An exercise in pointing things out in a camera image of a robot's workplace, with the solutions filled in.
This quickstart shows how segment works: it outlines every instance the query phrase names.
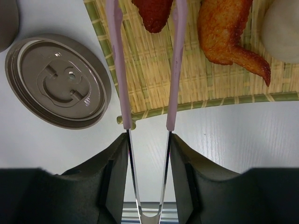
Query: fried chicken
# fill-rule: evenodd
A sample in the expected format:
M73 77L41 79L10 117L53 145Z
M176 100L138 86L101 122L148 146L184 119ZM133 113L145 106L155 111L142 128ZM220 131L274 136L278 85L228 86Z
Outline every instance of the fried chicken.
M199 44L210 62L236 63L261 76L270 85L269 64L259 55L239 46L253 0L204 0L199 11Z
M150 33L159 33L166 25L173 0L132 0L139 9L144 27Z

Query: lid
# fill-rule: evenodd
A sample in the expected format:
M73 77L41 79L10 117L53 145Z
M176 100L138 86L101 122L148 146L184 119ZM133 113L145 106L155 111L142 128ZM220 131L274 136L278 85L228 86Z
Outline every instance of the lid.
M99 121L111 98L111 84L99 59L61 35L17 42L6 57L6 74L19 100L56 126L81 129Z

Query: woven straw surface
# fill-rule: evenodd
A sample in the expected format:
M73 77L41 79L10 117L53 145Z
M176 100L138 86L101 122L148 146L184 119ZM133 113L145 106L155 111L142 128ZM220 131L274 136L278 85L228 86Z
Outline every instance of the woven straw surface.
M263 56L271 65L271 85L242 67L210 63L199 47L197 18L200 0L187 0L188 25L178 96L178 110L266 101L299 100L299 64L272 58L263 47L260 31L273 0L254 0L241 45ZM106 0L84 0L118 90L105 12ZM172 16L159 34L145 30L131 0L119 0L129 98L133 121L167 113L174 41Z

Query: metal tong handle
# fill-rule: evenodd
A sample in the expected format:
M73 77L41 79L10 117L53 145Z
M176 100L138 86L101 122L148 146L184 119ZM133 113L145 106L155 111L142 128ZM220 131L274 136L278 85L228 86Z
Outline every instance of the metal tong handle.
M167 129L170 131L168 135L168 142L166 146L166 157L164 161L164 175L163 175L163 185L160 198L160 206L158 214L154 217L147 217L142 213L137 177L135 172L135 158L134 151L131 139L131 110L128 97L128 87L126 79L126 70L125 70L125 60L123 53L123 45L121 41L121 23L122 23L122 11L118 6L118 0L109 0L106 2L106 12L108 19L108 26L110 32L110 39L114 54L115 70L117 75L117 80L119 83L119 95L121 102L121 114L123 118L123 126L127 130L128 134L128 148L129 156L131 163L131 171L133 178L133 186L136 197L137 210L139 214L139 219L142 224L159 224L161 220L161 214L164 203L166 179L168 172L168 163L170 155L170 136L171 131L174 130L175 119L178 106L178 88L179 88L179 77L180 69L182 63L182 54L184 46L184 36L185 36L185 27L187 20L187 2L186 0L176 0L177 6L174 10L174 24L175 24L175 44L173 51L172 59L172 68L171 68L171 92L169 100L169 112L167 117Z

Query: white surface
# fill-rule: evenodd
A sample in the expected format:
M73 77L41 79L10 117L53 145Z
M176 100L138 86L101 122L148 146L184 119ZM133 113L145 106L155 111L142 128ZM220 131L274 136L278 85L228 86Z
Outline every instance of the white surface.
M104 61L82 0L19 0L18 39L40 33L69 36ZM120 133L115 89L104 118L81 131L58 128L28 111L6 80L0 54L0 167L42 167L62 173L109 146ZM166 116L137 122L133 133L142 201L159 201L166 144ZM231 105L179 112L177 133L209 159L243 172L250 167L299 166L299 102ZM174 201L171 170L166 201ZM128 170L125 201L134 201Z

